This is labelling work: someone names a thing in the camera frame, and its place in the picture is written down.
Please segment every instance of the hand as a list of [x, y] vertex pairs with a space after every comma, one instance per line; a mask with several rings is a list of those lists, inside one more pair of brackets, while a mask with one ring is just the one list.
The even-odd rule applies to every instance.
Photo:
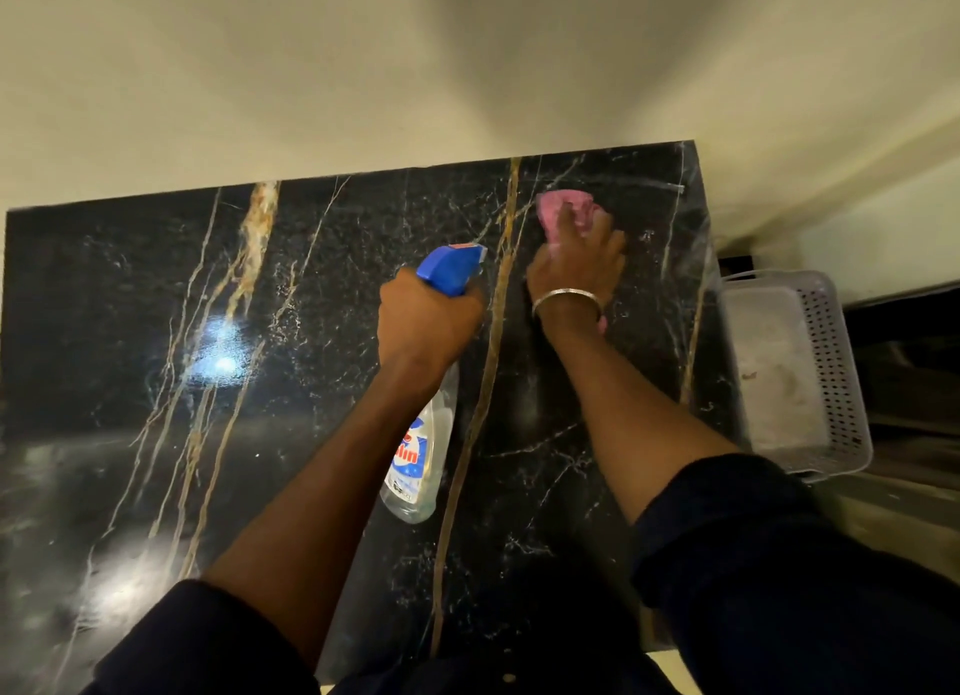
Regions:
[[[536, 302], [558, 288], [577, 288], [594, 294], [601, 306], [614, 297], [625, 258], [626, 238], [621, 230], [611, 231], [614, 219], [607, 212], [593, 215], [593, 227], [580, 237], [573, 221], [573, 208], [563, 204], [559, 211], [559, 245], [542, 246], [527, 268], [527, 288]], [[596, 304], [573, 293], [553, 295], [536, 309], [549, 335], [552, 327], [570, 322], [596, 325]]]
[[485, 310], [483, 292], [474, 283], [464, 295], [450, 298], [430, 288], [412, 267], [402, 267], [380, 287], [380, 368], [402, 367], [436, 392], [474, 337]]

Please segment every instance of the silver bangle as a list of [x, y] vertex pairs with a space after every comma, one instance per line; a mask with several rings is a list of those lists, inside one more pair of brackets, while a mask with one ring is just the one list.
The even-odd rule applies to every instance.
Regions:
[[544, 293], [541, 297], [534, 301], [533, 311], [531, 311], [533, 317], [537, 317], [537, 309], [540, 308], [541, 303], [547, 299], [553, 298], [554, 296], [562, 296], [563, 294], [574, 294], [575, 296], [583, 296], [590, 299], [597, 304], [597, 318], [603, 316], [603, 304], [600, 302], [600, 299], [589, 290], [581, 290], [580, 288], [556, 288]]

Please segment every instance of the navy blue shirt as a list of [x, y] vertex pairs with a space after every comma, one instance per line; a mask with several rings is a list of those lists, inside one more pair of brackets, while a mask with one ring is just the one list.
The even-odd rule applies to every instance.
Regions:
[[[960, 693], [960, 589], [837, 531], [773, 463], [693, 462], [633, 528], [633, 585], [662, 612], [705, 695]], [[621, 624], [555, 617], [515, 650], [358, 674], [335, 691], [675, 693], [637, 646], [636, 625]], [[100, 662], [85, 692], [315, 695], [317, 681], [259, 613], [186, 580]]]

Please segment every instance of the plastic bottle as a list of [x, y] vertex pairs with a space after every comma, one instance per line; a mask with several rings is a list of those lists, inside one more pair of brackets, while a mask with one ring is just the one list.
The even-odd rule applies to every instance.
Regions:
[[[427, 256], [416, 274], [447, 296], [462, 296], [486, 252], [486, 247], [475, 242], [444, 245]], [[403, 435], [380, 487], [384, 504], [407, 523], [425, 521], [437, 508], [459, 385], [460, 368], [454, 363], [443, 375], [437, 393]]]

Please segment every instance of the blue spray trigger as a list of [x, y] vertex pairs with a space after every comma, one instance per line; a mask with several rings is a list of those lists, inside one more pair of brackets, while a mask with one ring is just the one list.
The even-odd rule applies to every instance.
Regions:
[[445, 296], [462, 296], [486, 254], [478, 242], [442, 245], [419, 264], [416, 275]]

